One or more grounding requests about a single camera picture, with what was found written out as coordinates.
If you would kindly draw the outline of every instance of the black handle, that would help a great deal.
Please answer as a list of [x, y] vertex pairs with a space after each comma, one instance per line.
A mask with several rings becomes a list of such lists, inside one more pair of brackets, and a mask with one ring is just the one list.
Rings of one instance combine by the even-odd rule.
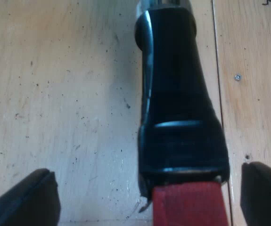
[[148, 198], [154, 186], [229, 177], [195, 37], [195, 19], [181, 7], [149, 9], [136, 23], [143, 58], [139, 179]]

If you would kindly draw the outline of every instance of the tool handle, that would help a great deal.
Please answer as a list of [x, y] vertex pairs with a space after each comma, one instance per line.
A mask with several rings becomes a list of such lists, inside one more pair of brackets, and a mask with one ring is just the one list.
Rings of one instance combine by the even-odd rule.
[[143, 59], [139, 184], [148, 198], [154, 186], [229, 177], [195, 38], [195, 19], [186, 8], [150, 8], [136, 23]]
[[154, 226], [227, 226], [221, 185], [215, 182], [155, 187]]

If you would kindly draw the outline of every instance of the wooden plank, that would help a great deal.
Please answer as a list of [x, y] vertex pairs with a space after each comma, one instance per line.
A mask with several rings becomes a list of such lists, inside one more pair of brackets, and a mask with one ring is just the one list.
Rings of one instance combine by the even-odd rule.
[[[138, 214], [136, 4], [0, 0], [0, 195], [46, 167], [56, 172], [64, 225], [151, 225], [151, 208]], [[193, 1], [193, 10], [220, 117], [212, 6]]]
[[[235, 226], [245, 225], [241, 165], [261, 161], [271, 167], [271, 2], [265, 2], [214, 0], [213, 5]], [[241, 80], [235, 81], [238, 73]]]

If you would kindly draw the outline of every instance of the screw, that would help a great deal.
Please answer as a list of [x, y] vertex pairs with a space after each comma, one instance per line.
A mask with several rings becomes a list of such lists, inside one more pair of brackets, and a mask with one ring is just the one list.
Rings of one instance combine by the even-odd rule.
[[241, 80], [241, 74], [236, 74], [235, 77], [234, 77], [234, 79], [236, 81], [240, 81]]

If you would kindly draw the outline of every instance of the dark spot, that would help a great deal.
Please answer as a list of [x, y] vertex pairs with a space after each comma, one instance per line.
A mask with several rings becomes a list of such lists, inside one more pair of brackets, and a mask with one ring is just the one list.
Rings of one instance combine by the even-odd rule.
[[269, 5], [269, 2], [271, 2], [271, 0], [266, 0], [266, 3], [262, 3], [262, 5], [268, 6], [268, 5]]
[[118, 39], [117, 34], [115, 34], [115, 41], [117, 42], [117, 44], [120, 44], [120, 40]]

